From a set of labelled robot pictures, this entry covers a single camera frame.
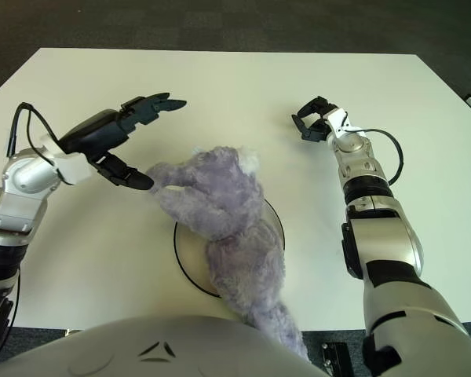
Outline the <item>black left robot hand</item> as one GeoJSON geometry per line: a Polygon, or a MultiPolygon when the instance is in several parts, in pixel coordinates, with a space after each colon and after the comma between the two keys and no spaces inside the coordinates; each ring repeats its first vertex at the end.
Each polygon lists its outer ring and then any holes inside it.
{"type": "Polygon", "coordinates": [[[121,105],[120,110],[105,109],[67,132],[58,145],[66,154],[82,153],[97,173],[112,184],[136,190],[149,190],[154,181],[119,157],[110,153],[129,139],[138,124],[148,125],[160,112],[183,108],[184,100],[171,99],[168,93],[135,97],[121,105]]]}

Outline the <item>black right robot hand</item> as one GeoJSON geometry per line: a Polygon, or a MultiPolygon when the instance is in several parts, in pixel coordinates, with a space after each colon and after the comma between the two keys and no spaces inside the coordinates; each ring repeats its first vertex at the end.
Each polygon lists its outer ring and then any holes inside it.
{"type": "Polygon", "coordinates": [[[326,98],[318,96],[305,104],[291,118],[301,133],[302,140],[312,142],[326,141],[331,132],[330,126],[327,125],[326,114],[337,109],[338,107],[335,104],[330,103],[326,98]],[[310,126],[306,126],[303,119],[312,114],[319,115],[319,118],[310,126]]]}

